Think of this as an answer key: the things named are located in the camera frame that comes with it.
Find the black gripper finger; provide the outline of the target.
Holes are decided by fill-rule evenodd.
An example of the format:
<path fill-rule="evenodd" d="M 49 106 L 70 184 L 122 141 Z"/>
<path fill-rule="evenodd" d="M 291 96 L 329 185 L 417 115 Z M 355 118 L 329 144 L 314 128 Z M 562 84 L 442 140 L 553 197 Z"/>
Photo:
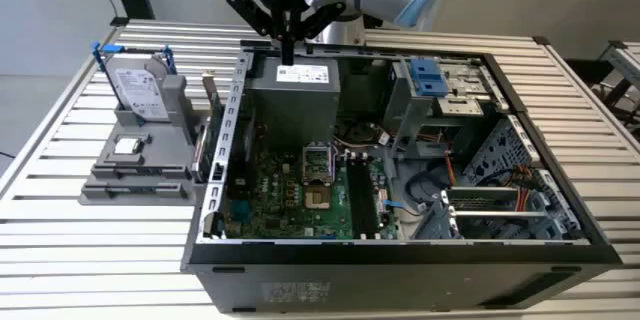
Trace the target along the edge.
<path fill-rule="evenodd" d="M 305 39 L 315 38 L 323 29 L 339 18 L 347 8 L 345 2 L 322 6 L 303 19 L 303 6 L 297 5 L 290 11 L 287 28 L 287 64 L 295 63 L 295 44 Z"/>
<path fill-rule="evenodd" d="M 287 13 L 277 2 L 266 12 L 255 0 L 226 0 L 251 28 L 281 43 L 282 64 L 290 64 L 290 34 L 287 31 Z"/>

